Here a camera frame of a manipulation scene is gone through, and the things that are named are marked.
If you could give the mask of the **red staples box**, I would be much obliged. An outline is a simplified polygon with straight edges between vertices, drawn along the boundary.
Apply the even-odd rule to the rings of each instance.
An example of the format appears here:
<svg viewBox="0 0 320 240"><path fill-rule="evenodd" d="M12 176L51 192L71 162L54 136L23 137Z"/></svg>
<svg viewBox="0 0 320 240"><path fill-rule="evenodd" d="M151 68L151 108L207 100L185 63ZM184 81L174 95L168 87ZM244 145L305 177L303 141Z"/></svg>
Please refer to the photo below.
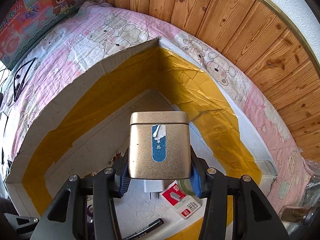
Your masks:
<svg viewBox="0 0 320 240"><path fill-rule="evenodd" d="M202 206L193 196L186 194L176 180L169 184L160 196L183 219L188 219Z"/></svg>

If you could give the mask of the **green tape roll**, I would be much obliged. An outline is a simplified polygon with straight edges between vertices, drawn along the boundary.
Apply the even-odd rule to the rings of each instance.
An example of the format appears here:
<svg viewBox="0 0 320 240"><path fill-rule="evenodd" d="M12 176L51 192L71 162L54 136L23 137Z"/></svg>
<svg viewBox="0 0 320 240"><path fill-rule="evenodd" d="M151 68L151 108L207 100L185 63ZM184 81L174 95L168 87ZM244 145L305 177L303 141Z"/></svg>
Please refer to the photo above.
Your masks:
<svg viewBox="0 0 320 240"><path fill-rule="evenodd" d="M191 186L189 179L180 179L178 181L180 189L187 195L195 196L196 193L193 191L193 188Z"/></svg>

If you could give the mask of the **black marker pen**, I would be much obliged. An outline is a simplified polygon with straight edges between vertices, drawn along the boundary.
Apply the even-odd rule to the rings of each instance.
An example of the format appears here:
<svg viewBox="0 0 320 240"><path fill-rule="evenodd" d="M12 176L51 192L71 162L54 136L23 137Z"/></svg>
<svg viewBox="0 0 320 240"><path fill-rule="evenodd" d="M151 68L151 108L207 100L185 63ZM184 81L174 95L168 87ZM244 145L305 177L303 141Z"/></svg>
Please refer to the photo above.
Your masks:
<svg viewBox="0 0 320 240"><path fill-rule="evenodd" d="M143 237L143 236L147 235L148 233L152 232L153 230L156 230L157 228L159 228L163 224L164 224L164 220L161 218L157 218L156 220L151 222L149 225L147 225L144 228L142 228L141 230L125 237L123 240L137 240L140 237Z"/></svg>

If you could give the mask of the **white power adapter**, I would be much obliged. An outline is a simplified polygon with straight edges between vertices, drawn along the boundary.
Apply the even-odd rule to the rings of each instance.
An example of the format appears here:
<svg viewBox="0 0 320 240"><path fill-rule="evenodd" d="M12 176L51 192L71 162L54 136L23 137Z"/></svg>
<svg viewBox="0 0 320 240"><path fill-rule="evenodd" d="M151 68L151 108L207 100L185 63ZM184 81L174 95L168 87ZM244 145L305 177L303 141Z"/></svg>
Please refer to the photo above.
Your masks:
<svg viewBox="0 0 320 240"><path fill-rule="evenodd" d="M149 195L149 198L159 198L159 194L164 191L163 180L143 180L144 192Z"/></svg>

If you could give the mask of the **gold tea tin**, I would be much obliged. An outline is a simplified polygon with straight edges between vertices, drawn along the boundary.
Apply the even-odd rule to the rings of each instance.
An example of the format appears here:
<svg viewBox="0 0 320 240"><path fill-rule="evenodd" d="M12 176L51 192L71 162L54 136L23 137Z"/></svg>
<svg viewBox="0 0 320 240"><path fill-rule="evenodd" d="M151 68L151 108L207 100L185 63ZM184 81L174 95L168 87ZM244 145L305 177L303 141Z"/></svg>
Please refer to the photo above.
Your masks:
<svg viewBox="0 0 320 240"><path fill-rule="evenodd" d="M128 162L133 179L190 178L188 114L182 111L132 113Z"/></svg>

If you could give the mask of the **glass tea bottle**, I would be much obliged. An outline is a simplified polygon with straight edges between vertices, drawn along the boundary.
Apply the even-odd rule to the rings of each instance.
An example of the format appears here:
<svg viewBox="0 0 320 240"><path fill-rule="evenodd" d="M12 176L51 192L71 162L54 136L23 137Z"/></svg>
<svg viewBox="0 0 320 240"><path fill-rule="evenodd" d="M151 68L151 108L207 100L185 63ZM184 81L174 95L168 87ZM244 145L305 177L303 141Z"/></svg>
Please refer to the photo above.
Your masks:
<svg viewBox="0 0 320 240"><path fill-rule="evenodd" d="M284 206L279 213L280 220L293 224L309 224L319 213L319 207Z"/></svg>

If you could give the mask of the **white cardboard box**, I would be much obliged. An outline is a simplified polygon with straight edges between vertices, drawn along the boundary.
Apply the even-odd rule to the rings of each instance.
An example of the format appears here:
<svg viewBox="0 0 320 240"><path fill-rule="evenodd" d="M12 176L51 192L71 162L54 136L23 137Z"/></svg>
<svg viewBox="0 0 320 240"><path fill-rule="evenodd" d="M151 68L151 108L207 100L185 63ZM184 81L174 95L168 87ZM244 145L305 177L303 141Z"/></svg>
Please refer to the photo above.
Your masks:
<svg viewBox="0 0 320 240"><path fill-rule="evenodd" d="M129 153L130 118L134 112L182 111L188 114L191 151L225 176L249 175L257 185L262 172L256 159L271 161L268 150L254 153L257 135L243 111L207 70L164 38L115 53L94 64L50 101L30 126L11 166L7 183L18 177L22 200L14 200L21 216L39 220L71 175L92 177L106 167L117 150ZM141 205L133 193L129 207L116 207L120 231L144 226L155 210ZM205 203L183 219L166 202L164 226L146 239L199 239Z"/></svg>

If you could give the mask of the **pink cartoon quilt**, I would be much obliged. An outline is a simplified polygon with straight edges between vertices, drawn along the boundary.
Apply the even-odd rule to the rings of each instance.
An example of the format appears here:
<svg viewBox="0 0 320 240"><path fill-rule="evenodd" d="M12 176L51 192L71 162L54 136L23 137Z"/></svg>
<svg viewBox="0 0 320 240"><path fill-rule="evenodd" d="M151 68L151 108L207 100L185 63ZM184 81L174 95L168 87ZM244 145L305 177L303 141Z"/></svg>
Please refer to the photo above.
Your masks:
<svg viewBox="0 0 320 240"><path fill-rule="evenodd" d="M271 203L276 208L298 204L311 170L276 109L239 66L172 24L112 7L104 0L85 2L73 18L55 27L31 50L29 58L35 58L35 63L17 102L12 83L7 84L1 107L10 122L5 129L5 161L17 157L32 123L75 78L108 56L157 37L167 39L207 70L262 136L278 169L268 196Z"/></svg>

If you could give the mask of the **pink toy washing box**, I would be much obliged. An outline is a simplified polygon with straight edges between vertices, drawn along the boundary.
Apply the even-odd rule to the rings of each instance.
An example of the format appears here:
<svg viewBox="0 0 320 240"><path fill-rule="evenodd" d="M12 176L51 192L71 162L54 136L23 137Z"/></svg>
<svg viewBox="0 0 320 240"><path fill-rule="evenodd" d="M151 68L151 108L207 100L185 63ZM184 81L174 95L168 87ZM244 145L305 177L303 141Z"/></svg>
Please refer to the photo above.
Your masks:
<svg viewBox="0 0 320 240"><path fill-rule="evenodd" d="M1 20L1 62L12 70L50 29L80 7L81 0L17 0Z"/></svg>

